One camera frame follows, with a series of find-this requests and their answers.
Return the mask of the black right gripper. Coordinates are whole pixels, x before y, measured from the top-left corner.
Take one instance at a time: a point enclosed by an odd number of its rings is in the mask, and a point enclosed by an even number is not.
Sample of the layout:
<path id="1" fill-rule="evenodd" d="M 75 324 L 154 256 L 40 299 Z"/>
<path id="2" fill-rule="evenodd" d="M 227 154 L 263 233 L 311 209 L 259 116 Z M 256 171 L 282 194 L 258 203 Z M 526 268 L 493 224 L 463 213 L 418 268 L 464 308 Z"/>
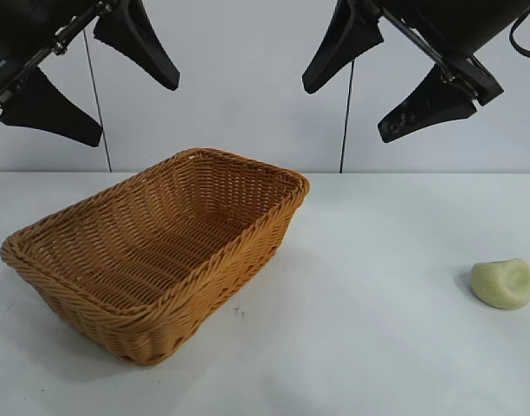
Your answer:
<path id="1" fill-rule="evenodd" d="M 383 16 L 435 66 L 415 90 L 379 123 L 384 143 L 426 127 L 465 120 L 503 88 L 475 53 L 530 14 L 530 1 L 338 0 L 323 40 L 302 75 L 314 94 L 346 64 L 384 41 Z"/>

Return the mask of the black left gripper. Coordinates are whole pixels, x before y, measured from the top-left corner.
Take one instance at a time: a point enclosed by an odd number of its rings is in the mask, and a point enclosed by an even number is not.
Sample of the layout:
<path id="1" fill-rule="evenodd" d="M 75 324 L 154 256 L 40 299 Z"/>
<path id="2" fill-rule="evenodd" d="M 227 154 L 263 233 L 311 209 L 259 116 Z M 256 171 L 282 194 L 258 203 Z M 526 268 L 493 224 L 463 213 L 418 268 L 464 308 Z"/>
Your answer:
<path id="1" fill-rule="evenodd" d="M 180 73 L 140 0 L 0 1 L 0 122 L 55 133 L 86 146 L 100 144 L 102 126 L 38 68 L 48 56 L 65 54 L 97 18 L 95 39 L 135 62 L 163 87 L 178 88 Z"/>

